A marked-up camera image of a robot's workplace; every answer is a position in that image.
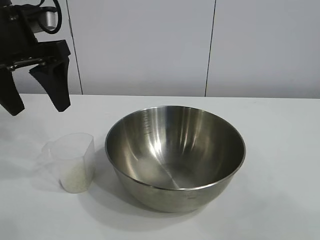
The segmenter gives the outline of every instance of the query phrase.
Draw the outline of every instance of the white wall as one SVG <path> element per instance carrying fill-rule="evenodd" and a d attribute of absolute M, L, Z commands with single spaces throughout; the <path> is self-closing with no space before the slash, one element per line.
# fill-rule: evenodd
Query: white wall
<path fill-rule="evenodd" d="M 11 0 L 13 5 L 24 5 L 24 4 L 32 4 L 37 5 L 40 0 Z M 74 44 L 69 28 L 69 16 L 67 10 L 67 3 L 66 0 L 59 1 L 61 10 L 62 10 L 62 26 L 60 31 L 57 34 L 47 34 L 44 32 L 36 33 L 35 37 L 38 39 L 39 42 L 46 42 L 46 41 L 56 41 L 56 40 L 63 40 L 65 39 L 71 55 L 69 56 L 70 63 L 69 63 L 69 71 L 68 71 L 68 87 L 69 93 L 71 94 L 81 94 L 80 88 L 80 80 L 78 75 L 77 63 L 76 63 L 76 56 L 74 51 Z M 43 6 L 53 6 L 53 2 L 51 0 L 45 1 Z M 29 69 L 32 67 L 23 67 L 15 70 L 13 72 L 13 79 L 15 85 L 20 93 L 45 93 L 45 90 L 41 87 L 41 85 L 35 80 L 30 74 Z"/>
<path fill-rule="evenodd" d="M 216 0 L 207 96 L 320 98 L 320 1 Z"/>
<path fill-rule="evenodd" d="M 68 0 L 84 94 L 204 96 L 214 0 Z"/>

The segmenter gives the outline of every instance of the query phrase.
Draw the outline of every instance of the metal mixing bowl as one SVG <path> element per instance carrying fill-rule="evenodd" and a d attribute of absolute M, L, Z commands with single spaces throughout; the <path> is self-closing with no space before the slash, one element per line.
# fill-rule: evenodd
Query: metal mixing bowl
<path fill-rule="evenodd" d="M 163 212 L 188 212 L 209 203 L 245 158 L 245 143 L 231 124 L 185 106 L 125 116 L 109 131 L 105 150 L 124 187 Z"/>

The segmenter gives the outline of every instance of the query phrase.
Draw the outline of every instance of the plastic measuring cup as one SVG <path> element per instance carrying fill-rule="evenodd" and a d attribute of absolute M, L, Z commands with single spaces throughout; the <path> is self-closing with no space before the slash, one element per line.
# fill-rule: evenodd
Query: plastic measuring cup
<path fill-rule="evenodd" d="M 87 191 L 95 172 L 94 137 L 87 133 L 62 136 L 52 144 L 50 153 L 62 187 L 74 194 Z"/>

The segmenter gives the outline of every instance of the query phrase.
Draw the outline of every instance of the white tabletop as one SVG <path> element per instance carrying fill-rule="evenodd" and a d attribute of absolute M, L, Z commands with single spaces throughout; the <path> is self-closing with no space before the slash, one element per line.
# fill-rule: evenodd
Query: white tabletop
<path fill-rule="evenodd" d="M 320 99 L 85 96 L 57 112 L 47 95 L 23 94 L 17 116 L 0 107 L 1 240 L 320 239 Z M 246 158 L 230 185 L 188 214 L 145 209 L 122 188 L 104 153 L 110 127 L 133 111 L 183 105 L 235 126 Z M 64 192 L 48 141 L 94 136 L 97 173 L 89 191 Z"/>

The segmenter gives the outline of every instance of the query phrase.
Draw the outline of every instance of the bowl rim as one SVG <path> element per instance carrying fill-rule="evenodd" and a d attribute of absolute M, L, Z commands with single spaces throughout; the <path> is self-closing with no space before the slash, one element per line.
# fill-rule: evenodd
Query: bowl rim
<path fill-rule="evenodd" d="M 212 182 L 212 183 L 209 183 L 209 184 L 206 184 L 206 185 L 202 185 L 202 186 L 196 186 L 196 187 L 186 187 L 186 188 L 166 188 L 166 187 L 159 187 L 159 186 L 154 186 L 154 185 L 150 185 L 148 183 L 145 183 L 143 181 L 140 181 L 140 180 L 137 180 L 131 176 L 129 176 L 128 174 L 124 173 L 123 171 L 121 171 L 116 165 L 115 163 L 113 162 L 112 158 L 110 157 L 109 153 L 108 153 L 108 148 L 107 148 L 107 143 L 108 143 L 108 138 L 109 138 L 109 135 L 111 133 L 111 131 L 115 128 L 115 126 L 121 122 L 123 119 L 131 116 L 131 115 L 134 115 L 136 113 L 139 113 L 139 112 L 142 112 L 142 111 L 145 111 L 145 110 L 151 110 L 151 109 L 159 109 L 159 108 L 167 108 L 167 107 L 180 107 L 180 108 L 188 108 L 188 109 L 194 109 L 194 110 L 197 110 L 197 111 L 201 111 L 201 112 L 205 112 L 205 113 L 208 113 L 208 114 L 211 114 L 211 115 L 214 115 L 215 117 L 223 120 L 227 125 L 229 125 L 233 130 L 235 130 L 235 132 L 238 134 L 238 136 L 240 137 L 241 139 L 241 142 L 243 144 L 243 156 L 242 156 L 242 159 L 241 159 L 241 162 L 240 164 L 236 167 L 236 169 L 231 172 L 229 175 L 225 176 L 224 178 L 221 178 L 219 179 L 218 181 L 215 181 L 215 182 Z M 203 109 L 199 109 L 199 108 L 196 108 L 196 107 L 191 107 L 191 106 L 181 106 L 181 105 L 160 105 L 160 106 L 152 106 L 152 107 L 147 107 L 147 108 L 143 108 L 143 109 L 140 109 L 140 110 L 137 110 L 137 111 L 134 111 L 132 113 L 129 113 L 127 115 L 125 115 L 124 117 L 122 117 L 121 119 L 119 119 L 115 124 L 113 124 L 113 126 L 110 128 L 109 132 L 107 133 L 106 137 L 105 137 L 105 142 L 104 142 L 104 150 L 105 150 L 105 153 L 106 153 L 106 156 L 109 160 L 109 162 L 112 164 L 112 166 L 114 167 L 114 169 L 116 171 L 118 171 L 119 173 L 123 174 L 125 177 L 133 180 L 134 182 L 138 183 L 138 184 L 141 184 L 141 185 L 144 185 L 144 186 L 147 186 L 147 187 L 150 187 L 150 188 L 153 188 L 153 189 L 159 189 L 159 190 L 166 190 L 166 191 L 192 191 L 192 190 L 200 190 L 200 189 L 205 189 L 205 188 L 209 188 L 209 187 L 212 187 L 214 185 L 217 185 L 221 182 L 224 182 L 226 181 L 227 179 L 231 178 L 240 168 L 241 166 L 243 165 L 244 161 L 245 161 L 245 158 L 246 158 L 246 144 L 245 144 L 245 141 L 242 137 L 242 135 L 239 133 L 239 131 L 231 124 L 229 123 L 227 120 L 223 119 L 222 117 L 218 116 L 218 115 L 215 115 L 213 114 L 212 112 L 209 112 L 209 111 L 206 111 L 206 110 L 203 110 Z"/>

